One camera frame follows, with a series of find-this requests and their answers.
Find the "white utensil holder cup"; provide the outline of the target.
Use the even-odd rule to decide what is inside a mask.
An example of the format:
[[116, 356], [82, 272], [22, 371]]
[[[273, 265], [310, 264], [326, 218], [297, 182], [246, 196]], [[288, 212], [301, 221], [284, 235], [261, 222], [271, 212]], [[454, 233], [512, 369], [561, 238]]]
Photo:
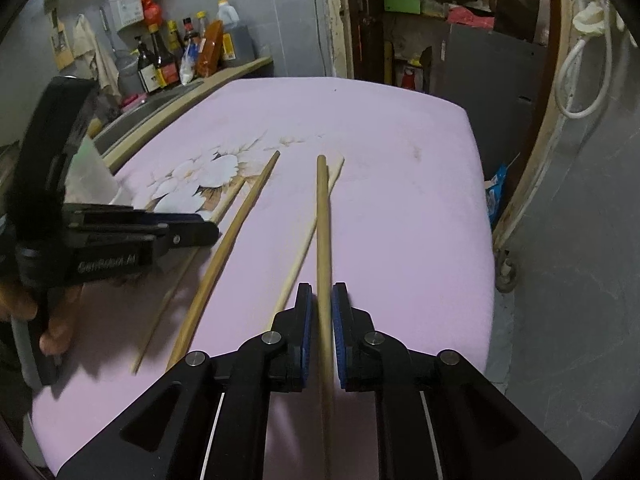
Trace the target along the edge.
[[66, 203], [114, 204], [120, 192], [119, 183], [88, 136], [70, 162], [65, 186]]

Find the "thick brown wooden chopstick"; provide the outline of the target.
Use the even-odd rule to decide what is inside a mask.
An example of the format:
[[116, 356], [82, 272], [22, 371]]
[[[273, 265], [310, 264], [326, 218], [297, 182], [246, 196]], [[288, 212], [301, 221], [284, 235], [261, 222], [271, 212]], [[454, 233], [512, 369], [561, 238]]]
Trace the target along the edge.
[[167, 361], [166, 370], [170, 370], [171, 367], [176, 365], [188, 353], [195, 332], [198, 329], [198, 324], [200, 324], [202, 315], [208, 304], [208, 300], [210, 296], [212, 296], [214, 287], [231, 255], [233, 246], [242, 229], [242, 225], [258, 201], [260, 193], [268, 182], [280, 155], [281, 153], [279, 151], [275, 151], [271, 155], [267, 165], [259, 174], [256, 182], [250, 188], [250, 192], [248, 192], [245, 200], [243, 200], [242, 205], [233, 217], [227, 232], [224, 233], [222, 241], [214, 253], [212, 260], [210, 260], [209, 266], [204, 274], [204, 278], [202, 278], [201, 284], [198, 286], [198, 290], [190, 304], [190, 308], [188, 312], [186, 312], [186, 317], [180, 326], [174, 348], [172, 348], [170, 357]]

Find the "thin bamboo chopstick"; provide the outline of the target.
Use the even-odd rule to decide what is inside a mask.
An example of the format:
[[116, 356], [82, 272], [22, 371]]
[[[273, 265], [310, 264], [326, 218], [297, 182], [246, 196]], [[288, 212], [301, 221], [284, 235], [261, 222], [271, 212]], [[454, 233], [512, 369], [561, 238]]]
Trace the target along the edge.
[[[228, 192], [221, 197], [218, 205], [212, 211], [212, 215], [209, 218], [210, 222], [213, 222], [216, 224], [219, 224], [221, 222], [221, 220], [224, 218], [224, 215], [227, 213], [227, 211], [233, 204], [235, 197], [238, 196], [239, 192], [242, 190], [245, 180], [246, 180], [246, 177], [238, 177], [238, 180], [236, 180], [230, 186], [230, 188], [228, 189]], [[174, 299], [176, 292], [178, 292], [179, 286], [182, 280], [184, 279], [184, 277], [186, 276], [186, 272], [189, 271], [189, 268], [194, 258], [198, 255], [199, 251], [200, 251], [200, 248], [198, 247], [194, 247], [190, 250], [190, 252], [186, 256], [186, 260], [183, 261], [183, 264], [179, 268], [175, 281], [171, 284], [168, 291], [163, 296], [162, 303], [160, 304], [160, 307], [154, 314], [154, 318], [152, 318], [151, 326], [146, 332], [145, 336], [143, 337], [142, 343], [139, 346], [138, 354], [134, 359], [134, 362], [132, 362], [131, 370], [130, 370], [131, 374], [133, 375], [138, 374], [142, 361], [145, 357], [145, 353], [149, 349], [149, 346], [152, 342], [152, 339], [157, 330], [157, 327], [160, 326], [160, 321], [162, 320], [167, 308], [170, 306], [171, 301]]]

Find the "dark round wooden chopstick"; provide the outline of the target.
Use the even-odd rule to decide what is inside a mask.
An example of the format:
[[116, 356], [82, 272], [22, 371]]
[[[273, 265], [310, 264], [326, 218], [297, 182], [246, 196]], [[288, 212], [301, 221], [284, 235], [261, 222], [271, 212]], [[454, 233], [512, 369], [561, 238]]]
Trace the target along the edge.
[[331, 416], [333, 410], [333, 353], [331, 309], [331, 220], [329, 167], [326, 156], [317, 157], [317, 302], [319, 333], [319, 384], [322, 409], [324, 475], [329, 479], [331, 466]]

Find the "pale thin wooden chopstick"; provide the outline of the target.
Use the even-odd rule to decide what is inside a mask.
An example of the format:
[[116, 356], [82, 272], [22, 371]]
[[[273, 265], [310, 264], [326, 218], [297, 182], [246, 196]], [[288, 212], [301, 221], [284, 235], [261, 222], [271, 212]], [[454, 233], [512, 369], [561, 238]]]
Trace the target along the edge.
[[[345, 162], [345, 157], [341, 156], [335, 168], [329, 170], [328, 194], [332, 193], [335, 183], [340, 177], [340, 174], [342, 172], [344, 162]], [[306, 234], [303, 238], [302, 244], [299, 247], [299, 251], [293, 261], [290, 272], [288, 272], [288, 276], [286, 277], [284, 284], [281, 288], [278, 300], [272, 310], [272, 316], [276, 316], [278, 313], [282, 312], [286, 308], [286, 305], [288, 304], [288, 298], [290, 298], [292, 294], [292, 290], [296, 283], [296, 280], [299, 276], [299, 272], [300, 270], [302, 270], [303, 264], [308, 254], [310, 244], [314, 239], [314, 233], [316, 232], [316, 229], [317, 229], [317, 216], [314, 216], [314, 218], [312, 218], [311, 224], [309, 225], [309, 228], [306, 229]]]

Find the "steel kitchen sink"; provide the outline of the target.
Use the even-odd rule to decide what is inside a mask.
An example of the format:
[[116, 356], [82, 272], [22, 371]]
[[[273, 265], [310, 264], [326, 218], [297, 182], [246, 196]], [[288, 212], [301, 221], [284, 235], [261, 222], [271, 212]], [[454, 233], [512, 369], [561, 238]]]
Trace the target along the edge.
[[119, 118], [116, 118], [114, 122], [102, 128], [93, 138], [94, 146], [99, 154], [107, 154], [115, 145], [119, 144], [122, 139], [125, 139], [131, 130], [139, 127], [164, 107], [175, 102], [175, 100], [178, 100], [190, 91], [195, 90], [201, 84], [202, 82], [200, 80], [193, 81], [187, 86], [179, 86], [154, 94], [154, 96], [148, 96], [139, 104], [131, 107], [130, 110], [123, 112]]

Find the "wooden knife holder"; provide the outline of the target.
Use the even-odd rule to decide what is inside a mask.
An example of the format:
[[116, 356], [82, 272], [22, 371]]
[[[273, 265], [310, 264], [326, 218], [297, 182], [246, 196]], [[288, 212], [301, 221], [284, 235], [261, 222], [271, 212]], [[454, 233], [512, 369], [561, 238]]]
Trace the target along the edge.
[[70, 47], [63, 22], [58, 17], [58, 9], [50, 12], [51, 32], [50, 44], [54, 57], [54, 64], [59, 72], [74, 64], [73, 50]]

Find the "dark soy sauce bottle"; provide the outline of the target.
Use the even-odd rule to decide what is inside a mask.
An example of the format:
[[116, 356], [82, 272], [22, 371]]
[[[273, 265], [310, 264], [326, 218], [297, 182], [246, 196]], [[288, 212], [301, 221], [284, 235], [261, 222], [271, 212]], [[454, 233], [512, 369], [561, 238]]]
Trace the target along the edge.
[[138, 64], [137, 71], [141, 80], [144, 91], [147, 94], [154, 94], [162, 90], [160, 81], [157, 77], [157, 70], [155, 67], [155, 58], [142, 40], [141, 36], [136, 36], [137, 50], [138, 50]]

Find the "red label sauce bottle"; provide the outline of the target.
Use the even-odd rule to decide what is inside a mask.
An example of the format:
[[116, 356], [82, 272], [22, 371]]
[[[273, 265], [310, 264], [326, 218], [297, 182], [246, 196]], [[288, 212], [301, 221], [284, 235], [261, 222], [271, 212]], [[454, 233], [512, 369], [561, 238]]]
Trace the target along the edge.
[[154, 54], [157, 60], [157, 70], [162, 76], [164, 88], [175, 88], [180, 84], [179, 70], [176, 58], [166, 48], [162, 36], [160, 36], [160, 28], [157, 24], [149, 26], [151, 34]]

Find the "hanging beige towel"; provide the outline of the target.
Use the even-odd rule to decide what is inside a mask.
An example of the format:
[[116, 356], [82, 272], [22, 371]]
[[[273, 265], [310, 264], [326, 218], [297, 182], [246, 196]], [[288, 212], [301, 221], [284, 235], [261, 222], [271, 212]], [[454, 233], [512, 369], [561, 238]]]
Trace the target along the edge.
[[122, 100], [115, 62], [96, 38], [96, 33], [84, 14], [78, 15], [73, 27], [73, 54], [76, 60], [87, 65], [91, 78], [105, 94], [114, 96], [117, 102]]

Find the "brown sauce pouch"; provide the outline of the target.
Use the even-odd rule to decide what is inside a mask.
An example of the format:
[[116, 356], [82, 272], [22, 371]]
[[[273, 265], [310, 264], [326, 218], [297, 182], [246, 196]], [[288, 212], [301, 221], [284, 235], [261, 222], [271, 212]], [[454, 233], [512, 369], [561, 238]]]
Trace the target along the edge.
[[198, 49], [198, 62], [196, 62], [198, 76], [207, 78], [218, 70], [223, 36], [224, 25], [221, 20], [213, 21], [206, 27]]

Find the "large oil jug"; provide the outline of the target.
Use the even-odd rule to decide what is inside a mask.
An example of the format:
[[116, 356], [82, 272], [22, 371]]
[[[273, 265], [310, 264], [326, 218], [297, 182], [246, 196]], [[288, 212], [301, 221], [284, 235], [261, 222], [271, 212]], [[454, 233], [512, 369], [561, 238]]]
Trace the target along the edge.
[[256, 58], [246, 24], [228, 0], [218, 1], [217, 18], [222, 21], [222, 62], [226, 67], [241, 66]]

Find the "red hanging bag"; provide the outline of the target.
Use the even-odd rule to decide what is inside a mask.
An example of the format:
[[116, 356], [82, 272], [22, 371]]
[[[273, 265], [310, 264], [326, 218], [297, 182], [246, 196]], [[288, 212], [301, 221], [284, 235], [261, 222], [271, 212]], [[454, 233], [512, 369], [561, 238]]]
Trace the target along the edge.
[[156, 0], [141, 0], [145, 25], [160, 26], [163, 23], [163, 12]]

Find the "pink floral table cloth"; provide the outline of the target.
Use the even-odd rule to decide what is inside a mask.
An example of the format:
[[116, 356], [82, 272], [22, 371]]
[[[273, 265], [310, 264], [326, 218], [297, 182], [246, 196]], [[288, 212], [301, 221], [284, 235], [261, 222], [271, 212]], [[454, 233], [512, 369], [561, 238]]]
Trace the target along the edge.
[[[484, 176], [460, 106], [382, 84], [338, 78], [241, 79], [216, 91], [117, 171], [144, 200], [158, 181], [203, 155], [231, 153], [272, 174], [245, 220], [192, 346], [216, 356], [270, 324], [286, 279], [317, 279], [317, 159], [331, 194], [332, 278], [382, 332], [408, 348], [489, 353], [494, 257]], [[72, 348], [56, 385], [32, 404], [44, 460], [58, 470], [166, 370], [204, 275], [201, 252], [167, 311], [160, 302], [186, 261], [84, 290]]]

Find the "blue snack bag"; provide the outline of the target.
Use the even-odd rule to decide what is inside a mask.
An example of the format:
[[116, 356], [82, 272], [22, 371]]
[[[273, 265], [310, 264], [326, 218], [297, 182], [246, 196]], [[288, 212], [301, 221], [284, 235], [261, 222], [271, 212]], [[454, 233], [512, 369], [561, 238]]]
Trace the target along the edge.
[[498, 222], [503, 198], [503, 185], [506, 182], [508, 170], [506, 164], [501, 164], [494, 176], [484, 182], [488, 219], [492, 228]]

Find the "green box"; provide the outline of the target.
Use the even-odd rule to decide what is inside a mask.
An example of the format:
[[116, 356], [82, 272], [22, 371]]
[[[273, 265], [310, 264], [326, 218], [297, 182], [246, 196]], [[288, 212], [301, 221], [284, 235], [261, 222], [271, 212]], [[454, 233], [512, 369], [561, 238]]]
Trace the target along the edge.
[[384, 10], [390, 13], [419, 15], [421, 0], [384, 0]]

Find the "grey cabinet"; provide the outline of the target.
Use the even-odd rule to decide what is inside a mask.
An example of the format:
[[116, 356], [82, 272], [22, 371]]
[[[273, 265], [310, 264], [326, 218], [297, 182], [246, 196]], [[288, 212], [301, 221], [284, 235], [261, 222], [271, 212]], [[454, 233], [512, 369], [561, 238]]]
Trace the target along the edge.
[[452, 24], [437, 95], [465, 109], [484, 177], [522, 150], [546, 48], [493, 30]]

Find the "pink red cloth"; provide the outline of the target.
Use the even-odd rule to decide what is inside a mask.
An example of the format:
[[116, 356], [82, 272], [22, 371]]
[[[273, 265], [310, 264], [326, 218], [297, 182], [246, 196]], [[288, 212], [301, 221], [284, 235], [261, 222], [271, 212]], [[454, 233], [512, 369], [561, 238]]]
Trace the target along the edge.
[[492, 15], [480, 15], [465, 6], [450, 6], [447, 22], [487, 30], [495, 28], [495, 18]]

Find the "cream rubber gloves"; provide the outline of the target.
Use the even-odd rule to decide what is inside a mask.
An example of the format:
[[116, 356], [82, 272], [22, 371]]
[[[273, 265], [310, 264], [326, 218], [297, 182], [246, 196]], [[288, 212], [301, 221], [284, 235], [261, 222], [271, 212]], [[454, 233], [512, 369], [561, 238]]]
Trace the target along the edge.
[[584, 0], [573, 18], [573, 25], [582, 36], [588, 38], [603, 36], [612, 25], [620, 32], [626, 29], [622, 17], [608, 0]]

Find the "white wall box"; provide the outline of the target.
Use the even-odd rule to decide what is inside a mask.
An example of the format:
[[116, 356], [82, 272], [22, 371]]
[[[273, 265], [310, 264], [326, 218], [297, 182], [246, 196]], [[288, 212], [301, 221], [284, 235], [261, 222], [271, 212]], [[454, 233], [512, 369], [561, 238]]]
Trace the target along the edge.
[[142, 0], [108, 0], [108, 7], [118, 32], [144, 21]]

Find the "wooden door frame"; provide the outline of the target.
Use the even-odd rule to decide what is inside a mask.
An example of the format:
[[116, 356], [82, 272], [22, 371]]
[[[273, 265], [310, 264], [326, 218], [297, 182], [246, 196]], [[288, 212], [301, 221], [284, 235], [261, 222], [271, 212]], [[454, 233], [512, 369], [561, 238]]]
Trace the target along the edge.
[[[497, 250], [515, 229], [526, 200], [533, 196], [533, 184], [539, 176], [542, 151], [551, 140], [551, 121], [559, 112], [552, 102], [552, 87], [559, 70], [560, 54], [568, 45], [568, 18], [564, 0], [550, 0], [552, 15], [548, 35], [538, 34], [541, 0], [497, 0], [495, 10], [483, 11], [465, 4], [480, 15], [495, 18], [494, 32], [539, 44], [546, 48], [538, 96], [532, 122], [522, 150], [508, 166], [498, 222], [492, 228]], [[446, 40], [452, 24], [447, 22], [451, 3], [421, 0], [419, 15], [390, 13], [384, 0], [326, 0], [331, 32], [332, 61], [337, 73], [347, 78], [376, 84], [395, 84], [396, 72], [409, 65], [410, 58], [420, 64], [423, 77], [411, 88], [420, 96], [437, 95], [444, 74]]]

